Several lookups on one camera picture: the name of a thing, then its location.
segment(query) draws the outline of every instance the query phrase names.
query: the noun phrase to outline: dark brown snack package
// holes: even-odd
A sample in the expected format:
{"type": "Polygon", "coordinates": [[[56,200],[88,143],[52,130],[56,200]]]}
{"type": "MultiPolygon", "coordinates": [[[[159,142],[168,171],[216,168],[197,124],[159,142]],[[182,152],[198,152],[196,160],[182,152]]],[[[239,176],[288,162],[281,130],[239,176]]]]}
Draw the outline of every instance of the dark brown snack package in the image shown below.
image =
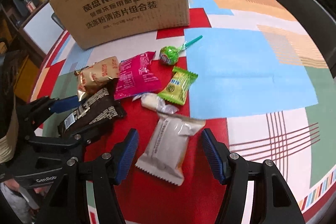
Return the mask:
{"type": "Polygon", "coordinates": [[[66,137],[88,124],[105,118],[113,122],[114,119],[123,118],[125,115],[126,112],[121,104],[114,100],[107,88],[102,88],[62,121],[58,126],[58,132],[62,137],[66,137]]]}

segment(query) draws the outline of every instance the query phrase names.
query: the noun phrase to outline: person's hand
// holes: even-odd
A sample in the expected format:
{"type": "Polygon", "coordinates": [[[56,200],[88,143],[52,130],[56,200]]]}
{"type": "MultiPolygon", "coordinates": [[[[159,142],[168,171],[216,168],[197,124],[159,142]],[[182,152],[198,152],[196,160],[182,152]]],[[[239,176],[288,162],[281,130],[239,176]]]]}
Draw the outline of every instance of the person's hand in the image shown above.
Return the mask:
{"type": "Polygon", "coordinates": [[[9,179],[4,181],[4,184],[11,189],[12,191],[19,192],[20,191],[20,185],[16,182],[15,179],[9,179]]]}
{"type": "MultiPolygon", "coordinates": [[[[9,179],[4,181],[4,184],[11,189],[12,191],[20,192],[20,185],[16,182],[15,179],[9,179]]],[[[38,187],[34,188],[35,193],[40,194],[43,193],[48,187],[38,187]]]]}

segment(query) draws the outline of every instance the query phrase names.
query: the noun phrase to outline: white wall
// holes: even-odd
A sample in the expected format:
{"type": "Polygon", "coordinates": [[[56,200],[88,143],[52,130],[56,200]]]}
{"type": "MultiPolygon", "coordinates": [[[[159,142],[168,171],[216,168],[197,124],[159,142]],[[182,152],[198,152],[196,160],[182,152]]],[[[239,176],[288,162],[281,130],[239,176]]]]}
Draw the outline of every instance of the white wall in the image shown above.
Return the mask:
{"type": "Polygon", "coordinates": [[[45,54],[63,32],[62,28],[51,19],[53,12],[54,10],[47,3],[23,28],[45,54]]]}

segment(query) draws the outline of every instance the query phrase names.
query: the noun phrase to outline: gold snack bag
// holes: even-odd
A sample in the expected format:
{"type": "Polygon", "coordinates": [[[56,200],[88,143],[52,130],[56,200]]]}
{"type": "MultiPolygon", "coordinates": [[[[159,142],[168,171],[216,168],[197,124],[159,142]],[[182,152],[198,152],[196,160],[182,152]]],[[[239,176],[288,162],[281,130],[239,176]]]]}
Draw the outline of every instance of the gold snack bag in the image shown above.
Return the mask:
{"type": "Polygon", "coordinates": [[[115,56],[81,70],[78,74],[77,96],[81,101],[95,94],[109,81],[119,77],[119,62],[115,56]]]}

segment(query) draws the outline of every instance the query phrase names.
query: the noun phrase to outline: lollipop stick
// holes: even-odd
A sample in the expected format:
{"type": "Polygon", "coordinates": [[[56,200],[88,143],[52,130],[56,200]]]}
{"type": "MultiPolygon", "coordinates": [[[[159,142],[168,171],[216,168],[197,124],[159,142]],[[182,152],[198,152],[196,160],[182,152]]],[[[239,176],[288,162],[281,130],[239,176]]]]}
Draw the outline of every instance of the lollipop stick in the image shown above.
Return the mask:
{"type": "Polygon", "coordinates": [[[186,49],[187,47],[191,46],[192,44],[194,44],[195,42],[197,42],[198,40],[200,40],[203,36],[200,35],[199,37],[191,40],[190,42],[187,42],[185,45],[184,45],[184,48],[186,49]]]}

